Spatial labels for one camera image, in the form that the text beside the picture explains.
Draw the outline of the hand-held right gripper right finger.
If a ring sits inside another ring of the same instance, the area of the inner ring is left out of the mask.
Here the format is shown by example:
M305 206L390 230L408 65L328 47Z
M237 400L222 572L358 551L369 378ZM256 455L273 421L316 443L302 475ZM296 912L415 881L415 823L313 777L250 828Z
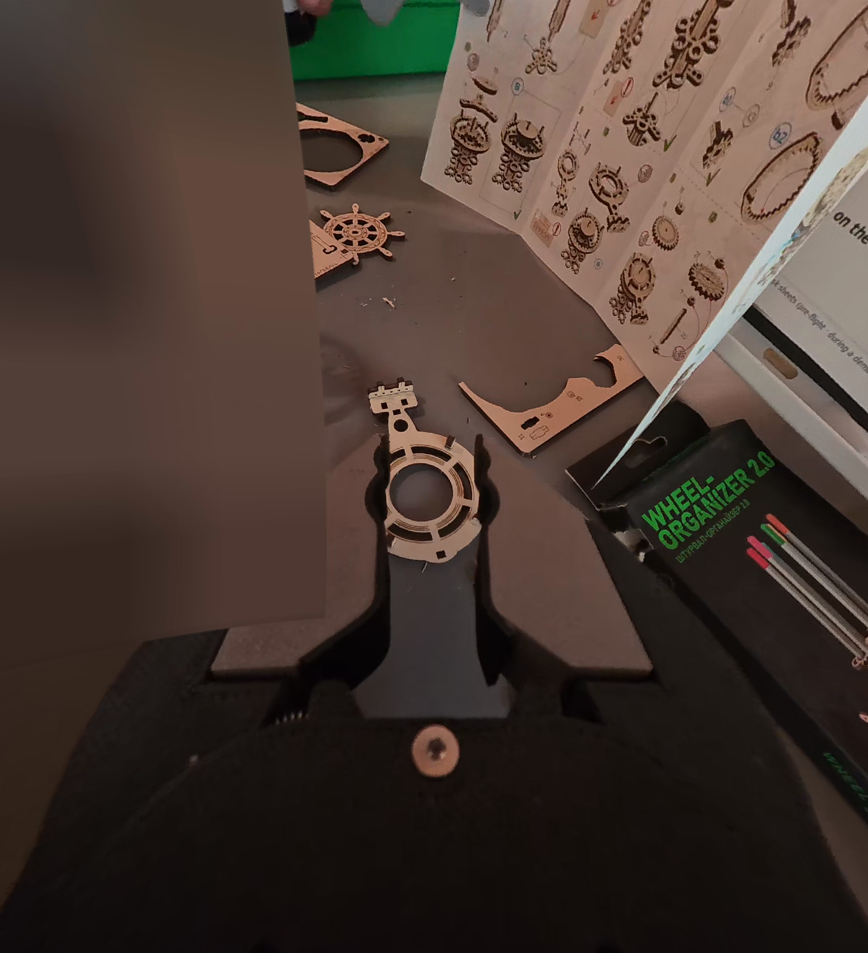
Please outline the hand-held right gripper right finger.
M583 514L481 435L476 645L488 684L642 680L653 670Z

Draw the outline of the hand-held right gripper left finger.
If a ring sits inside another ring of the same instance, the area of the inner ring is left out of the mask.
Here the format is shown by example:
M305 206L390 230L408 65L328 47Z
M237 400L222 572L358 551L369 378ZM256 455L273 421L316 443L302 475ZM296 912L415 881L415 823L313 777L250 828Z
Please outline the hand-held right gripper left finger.
M231 628L211 666L215 678L297 677L355 687L380 665L389 645L380 444L378 435L369 437L328 476L323 615Z

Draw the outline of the wooden ring frame with stem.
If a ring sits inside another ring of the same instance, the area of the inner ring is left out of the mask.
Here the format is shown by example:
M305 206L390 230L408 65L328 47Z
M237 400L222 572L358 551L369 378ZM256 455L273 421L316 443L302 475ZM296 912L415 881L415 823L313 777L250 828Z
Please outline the wooden ring frame with stem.
M368 391L368 401L373 414L387 416L389 485L384 528L388 552L427 563L451 560L481 530L474 456L452 435L416 428L409 415L409 410L418 406L411 381L400 377L394 384L379 382ZM408 518L392 501L395 477L415 466L432 468L450 484L450 503L436 518Z

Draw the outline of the paper instruction sheet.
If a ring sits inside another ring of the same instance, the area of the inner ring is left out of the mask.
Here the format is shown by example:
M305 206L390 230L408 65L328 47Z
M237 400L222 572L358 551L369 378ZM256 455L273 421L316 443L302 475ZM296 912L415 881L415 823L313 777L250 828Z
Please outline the paper instruction sheet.
M868 166L868 1L463 4L423 180L518 233L658 393Z

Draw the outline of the green box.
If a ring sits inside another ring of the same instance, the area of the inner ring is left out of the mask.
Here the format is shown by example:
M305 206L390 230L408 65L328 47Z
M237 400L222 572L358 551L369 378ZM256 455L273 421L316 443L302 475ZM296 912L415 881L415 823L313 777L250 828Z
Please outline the green box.
M290 50L295 81L443 73L453 48L459 2L407 1L386 26L358 1L337 1L314 37Z

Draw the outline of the wooden sheet with oval hole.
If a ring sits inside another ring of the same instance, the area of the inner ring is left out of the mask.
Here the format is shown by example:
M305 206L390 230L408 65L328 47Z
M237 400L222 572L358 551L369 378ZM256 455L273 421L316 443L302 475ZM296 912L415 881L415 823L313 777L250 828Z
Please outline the wooden sheet with oval hole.
M389 145L389 140L362 129L329 113L323 113L300 102L296 103L297 124L300 134L333 135L342 137L359 151L356 162L337 171L304 169L306 179L326 188L334 189L344 183L367 162Z

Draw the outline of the curved wooden sheet offcut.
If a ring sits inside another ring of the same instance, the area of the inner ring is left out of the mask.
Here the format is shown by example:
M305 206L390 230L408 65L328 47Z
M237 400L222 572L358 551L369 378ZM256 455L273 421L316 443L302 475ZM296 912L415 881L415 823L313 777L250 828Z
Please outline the curved wooden sheet offcut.
M464 382L459 388L519 453L532 457L547 442L644 377L620 344L597 353L594 360L610 367L615 380L609 387L585 376L571 377L556 399L523 411L510 411L483 399Z

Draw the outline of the black kit package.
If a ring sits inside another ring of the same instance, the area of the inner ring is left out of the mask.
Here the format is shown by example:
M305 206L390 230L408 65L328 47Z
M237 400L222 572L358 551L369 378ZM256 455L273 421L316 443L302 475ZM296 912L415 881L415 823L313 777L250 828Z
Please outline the black kit package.
M745 420L675 400L567 468L868 821L868 537Z

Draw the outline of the wooden ship wheel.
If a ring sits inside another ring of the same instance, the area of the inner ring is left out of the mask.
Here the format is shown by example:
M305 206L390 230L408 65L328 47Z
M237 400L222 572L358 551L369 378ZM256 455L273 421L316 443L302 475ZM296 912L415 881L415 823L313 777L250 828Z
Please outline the wooden ship wheel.
M374 216L363 212L357 203L353 203L350 211L337 215L321 209L321 217L324 219L323 232L351 253L354 265L359 264L361 257L374 252L392 258L393 253L386 248L388 239L405 238L405 232L391 230L385 225L385 221L390 218L389 212L384 211Z

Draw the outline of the small wooden sheet fragment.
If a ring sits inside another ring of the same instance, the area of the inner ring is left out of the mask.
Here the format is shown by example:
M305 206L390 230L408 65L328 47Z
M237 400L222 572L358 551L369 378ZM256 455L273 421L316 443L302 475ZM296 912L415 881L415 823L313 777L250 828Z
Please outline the small wooden sheet fragment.
M323 277L344 264L355 265L358 263L358 255L349 241L345 226L342 227L341 232L334 234L319 228L313 221L309 221L309 229L314 278Z

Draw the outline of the white document stand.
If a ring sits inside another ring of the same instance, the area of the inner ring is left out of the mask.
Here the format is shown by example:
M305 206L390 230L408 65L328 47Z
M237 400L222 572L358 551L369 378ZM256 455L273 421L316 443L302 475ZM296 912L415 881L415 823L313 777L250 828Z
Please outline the white document stand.
M868 411L755 306L717 351L868 501Z

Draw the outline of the printed instruction poster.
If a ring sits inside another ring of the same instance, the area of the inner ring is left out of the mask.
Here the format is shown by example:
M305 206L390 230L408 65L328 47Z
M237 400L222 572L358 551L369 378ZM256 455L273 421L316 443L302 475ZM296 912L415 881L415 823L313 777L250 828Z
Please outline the printed instruction poster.
M868 412L868 172L812 231L756 308Z

